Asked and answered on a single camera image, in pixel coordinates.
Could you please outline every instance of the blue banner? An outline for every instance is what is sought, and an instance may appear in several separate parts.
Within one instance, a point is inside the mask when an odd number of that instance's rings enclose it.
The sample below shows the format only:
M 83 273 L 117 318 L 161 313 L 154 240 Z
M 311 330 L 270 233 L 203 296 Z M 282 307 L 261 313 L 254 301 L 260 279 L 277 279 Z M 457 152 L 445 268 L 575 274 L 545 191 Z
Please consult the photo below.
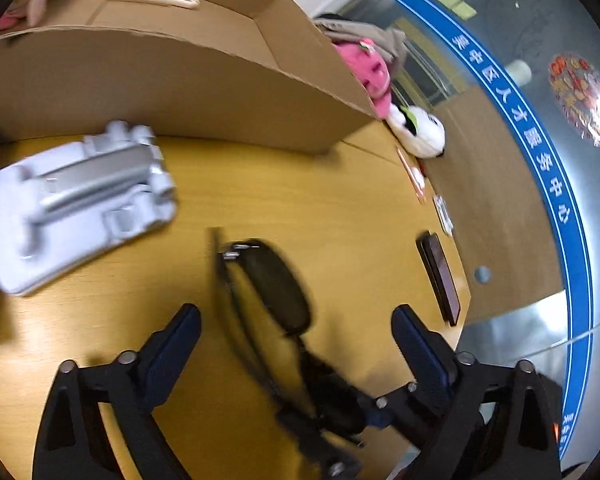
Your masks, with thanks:
M 395 0 L 422 20 L 475 75 L 513 134 L 538 190 L 554 231 L 567 297 L 568 345 L 562 407 L 560 458 L 578 420 L 591 364 L 593 290 L 589 252 L 578 205 L 554 144 L 544 132 L 520 89 L 487 50 L 442 8 L 430 0 Z

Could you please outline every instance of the phone screen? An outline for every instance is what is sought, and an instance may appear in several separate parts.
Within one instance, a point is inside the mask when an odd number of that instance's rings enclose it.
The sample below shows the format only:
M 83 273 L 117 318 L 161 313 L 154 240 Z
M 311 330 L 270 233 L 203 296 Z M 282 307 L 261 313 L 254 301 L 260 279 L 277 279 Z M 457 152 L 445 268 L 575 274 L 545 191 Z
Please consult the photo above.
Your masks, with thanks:
M 454 280 L 451 277 L 451 270 L 446 262 L 445 253 L 442 251 L 442 246 L 440 245 L 438 236 L 431 235 L 429 237 L 429 242 L 431 254 L 435 261 L 436 267 L 438 268 L 440 279 L 442 280 L 442 293 L 446 296 L 446 300 L 448 301 L 448 306 L 450 309 L 449 314 L 451 319 L 448 321 L 450 325 L 455 326 L 458 324 L 458 318 L 460 317 L 460 301 L 458 300 L 456 286 L 454 285 Z

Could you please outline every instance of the yellow wooden tabletop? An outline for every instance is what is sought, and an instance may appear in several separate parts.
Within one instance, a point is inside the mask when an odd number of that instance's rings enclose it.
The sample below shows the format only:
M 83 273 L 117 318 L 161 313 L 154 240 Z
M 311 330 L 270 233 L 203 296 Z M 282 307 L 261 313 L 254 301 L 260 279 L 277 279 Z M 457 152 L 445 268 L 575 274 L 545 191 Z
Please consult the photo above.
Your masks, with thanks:
M 0 166 L 69 138 L 0 149 Z M 307 346 L 373 396 L 411 378 L 391 336 L 390 314 L 409 303 L 455 346 L 469 291 L 453 240 L 442 234 L 427 187 L 421 205 L 395 153 L 372 124 L 327 155 L 311 157 L 243 144 L 159 137 L 174 177 L 178 212 L 158 232 L 117 248 L 30 297 L 0 293 L 0 459 L 16 480 L 31 475 L 46 394 L 60 362 L 111 361 L 138 349 L 182 303 L 202 311 L 203 333 L 155 419 L 193 479 L 315 478 L 274 420 L 274 406 L 242 370 L 218 323 L 209 229 L 226 241 L 274 244 L 310 298 Z M 415 239 L 439 232 L 462 304 L 445 325 Z M 293 349 L 245 291 L 274 371 L 301 396 Z M 107 430 L 127 480 L 139 478 L 106 409 Z M 393 430 L 367 430 L 361 478 L 384 478 L 406 450 Z

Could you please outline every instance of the black smartphone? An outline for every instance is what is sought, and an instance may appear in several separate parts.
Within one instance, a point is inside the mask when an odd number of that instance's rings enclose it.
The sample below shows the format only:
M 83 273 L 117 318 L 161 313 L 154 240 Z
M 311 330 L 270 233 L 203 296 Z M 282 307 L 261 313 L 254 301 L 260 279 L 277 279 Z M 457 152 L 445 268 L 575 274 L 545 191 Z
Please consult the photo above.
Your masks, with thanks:
M 460 317 L 460 300 L 438 235 L 426 231 L 416 240 L 416 245 L 431 280 L 442 317 L 449 325 L 456 326 Z

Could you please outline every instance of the gray cloth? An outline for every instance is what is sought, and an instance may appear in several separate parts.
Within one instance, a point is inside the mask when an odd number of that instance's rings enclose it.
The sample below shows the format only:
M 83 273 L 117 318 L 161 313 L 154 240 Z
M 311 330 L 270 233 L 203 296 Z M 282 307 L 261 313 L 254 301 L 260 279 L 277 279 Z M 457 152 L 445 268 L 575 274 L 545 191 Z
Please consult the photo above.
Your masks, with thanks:
M 347 20 L 330 20 L 317 18 L 314 25 L 331 40 L 331 43 L 349 41 L 351 43 L 369 38 L 376 44 L 378 54 L 382 56 L 392 78 L 402 69 L 407 59 L 407 46 L 404 44 L 405 33 L 398 28 L 382 30 L 370 23 L 349 22 Z

